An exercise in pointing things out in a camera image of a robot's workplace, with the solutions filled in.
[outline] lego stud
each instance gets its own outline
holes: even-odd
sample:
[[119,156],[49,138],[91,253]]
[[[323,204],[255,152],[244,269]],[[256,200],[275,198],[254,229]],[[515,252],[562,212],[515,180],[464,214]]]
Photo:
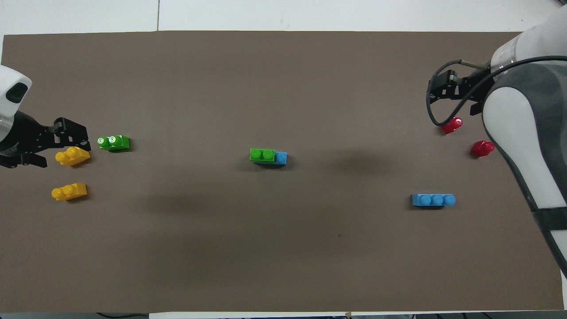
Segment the lego stud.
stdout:
[[96,141],[96,143],[101,147],[101,148],[107,148],[110,146],[110,142],[108,141],[107,137],[99,137],[99,139]]
[[65,151],[65,155],[67,155],[68,157],[75,157],[75,156],[78,155],[77,153],[78,153],[78,151],[77,151],[76,148],[68,148]]
[[446,134],[449,134],[455,132],[459,127],[461,127],[461,125],[463,125],[463,120],[459,117],[454,117],[449,121],[449,123],[441,126],[441,128]]
[[286,160],[286,153],[283,152],[278,152],[276,155],[276,162],[278,163],[283,163]]
[[110,143],[110,145],[113,145],[113,146],[120,144],[121,141],[122,141],[122,137],[120,137],[118,135],[113,135],[113,136],[108,138],[108,142]]
[[430,205],[431,204],[431,196],[423,195],[420,197],[420,203],[422,205]]
[[63,194],[71,196],[75,192],[75,189],[71,185],[63,186]]
[[274,159],[274,150],[273,149],[265,149],[262,152],[262,155],[264,156],[264,159],[266,161],[272,161]]
[[57,154],[55,154],[55,160],[59,163],[63,163],[69,160],[69,156],[67,156],[65,152],[58,152]]
[[431,202],[432,202],[433,205],[443,205],[443,196],[433,195],[431,197]]
[[476,142],[471,149],[471,153],[474,155],[481,157],[487,156],[494,150],[494,144],[492,142],[487,142],[485,140]]
[[260,157],[262,156],[262,151],[258,148],[253,148],[250,150],[250,159],[251,160],[259,160]]
[[54,189],[51,191],[51,197],[53,197],[53,198],[55,198],[55,199],[57,199],[57,200],[61,199],[63,196],[64,196],[64,195],[63,195],[63,191],[62,191],[60,188],[54,188]]
[[443,201],[445,203],[445,205],[455,205],[456,199],[455,196],[453,194],[447,194],[445,196],[443,196]]

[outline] yellow lego brick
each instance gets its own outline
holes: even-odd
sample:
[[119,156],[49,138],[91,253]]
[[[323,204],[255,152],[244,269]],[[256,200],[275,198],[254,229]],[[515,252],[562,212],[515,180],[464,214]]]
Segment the yellow lego brick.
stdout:
[[84,149],[76,146],[70,147],[64,152],[55,154],[55,160],[64,166],[73,166],[88,158],[91,158],[91,155]]
[[87,195],[87,186],[82,183],[74,183],[51,191],[51,197],[56,200],[70,200]]

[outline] blue lego brick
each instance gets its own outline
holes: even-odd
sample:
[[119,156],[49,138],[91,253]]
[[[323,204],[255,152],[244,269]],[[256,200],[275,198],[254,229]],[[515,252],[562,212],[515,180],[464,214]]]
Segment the blue lego brick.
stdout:
[[455,205],[455,196],[453,194],[412,194],[412,205],[453,206]]
[[253,162],[254,164],[262,165],[286,165],[287,164],[287,153],[286,152],[274,152],[274,162]]

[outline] red lego brick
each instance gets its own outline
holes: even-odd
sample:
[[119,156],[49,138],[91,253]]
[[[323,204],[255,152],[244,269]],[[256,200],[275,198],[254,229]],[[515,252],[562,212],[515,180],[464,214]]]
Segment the red lego brick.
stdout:
[[455,132],[461,125],[463,125],[463,120],[458,117],[454,117],[451,121],[449,121],[449,123],[441,126],[441,128],[445,131],[445,133],[449,134]]
[[471,149],[471,153],[474,155],[481,157],[487,156],[494,150],[494,144],[492,142],[487,142],[485,140],[476,142]]

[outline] white robot arm casing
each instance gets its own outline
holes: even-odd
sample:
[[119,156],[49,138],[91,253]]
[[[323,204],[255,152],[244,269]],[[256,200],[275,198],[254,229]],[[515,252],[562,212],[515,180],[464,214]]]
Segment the white robot arm casing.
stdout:
[[22,73],[0,65],[0,141],[10,132],[20,103],[32,86]]
[[490,61],[492,72],[512,62],[531,57],[567,54],[567,6],[561,7],[544,23],[520,33],[499,47]]

